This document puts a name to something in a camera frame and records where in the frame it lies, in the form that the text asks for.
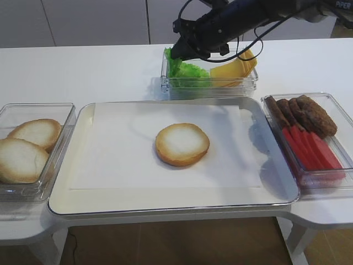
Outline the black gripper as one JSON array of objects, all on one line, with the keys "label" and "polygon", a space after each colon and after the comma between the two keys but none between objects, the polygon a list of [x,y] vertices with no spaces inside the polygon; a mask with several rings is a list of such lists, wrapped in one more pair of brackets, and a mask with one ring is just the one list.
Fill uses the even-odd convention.
[{"label": "black gripper", "polygon": [[208,60],[212,53],[221,56],[229,53],[229,45],[224,39],[219,16],[212,12],[196,21],[177,18],[173,22],[173,32],[178,33],[180,37],[170,50],[172,59]]}]

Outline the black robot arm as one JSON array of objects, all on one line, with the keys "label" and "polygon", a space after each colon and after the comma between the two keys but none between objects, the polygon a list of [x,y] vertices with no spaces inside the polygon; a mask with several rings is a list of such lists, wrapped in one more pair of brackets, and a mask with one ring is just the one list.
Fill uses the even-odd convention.
[{"label": "black robot arm", "polygon": [[327,16],[352,19],[352,1],[203,1],[210,11],[195,21],[181,16],[173,23],[180,35],[172,59],[210,61],[212,53],[229,53],[228,42],[244,33],[290,18],[317,23]]}]

